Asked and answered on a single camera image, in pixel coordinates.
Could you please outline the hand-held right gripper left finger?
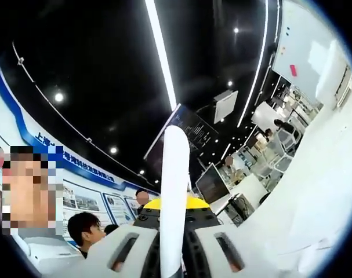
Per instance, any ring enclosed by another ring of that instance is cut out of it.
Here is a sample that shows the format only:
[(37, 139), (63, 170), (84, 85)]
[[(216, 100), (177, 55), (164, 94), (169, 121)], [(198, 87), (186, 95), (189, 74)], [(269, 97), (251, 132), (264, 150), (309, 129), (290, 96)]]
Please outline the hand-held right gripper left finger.
[(161, 277), (160, 200), (145, 205), (133, 225), (122, 226), (89, 251), (85, 274), (98, 277)]

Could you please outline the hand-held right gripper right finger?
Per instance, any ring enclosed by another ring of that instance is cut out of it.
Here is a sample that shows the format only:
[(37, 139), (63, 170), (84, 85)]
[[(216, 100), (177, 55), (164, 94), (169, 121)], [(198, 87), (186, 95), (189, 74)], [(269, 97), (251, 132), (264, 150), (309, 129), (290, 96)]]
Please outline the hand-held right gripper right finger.
[(187, 277), (280, 277), (235, 225), (220, 224), (209, 205), (192, 196), (187, 197), (183, 262)]

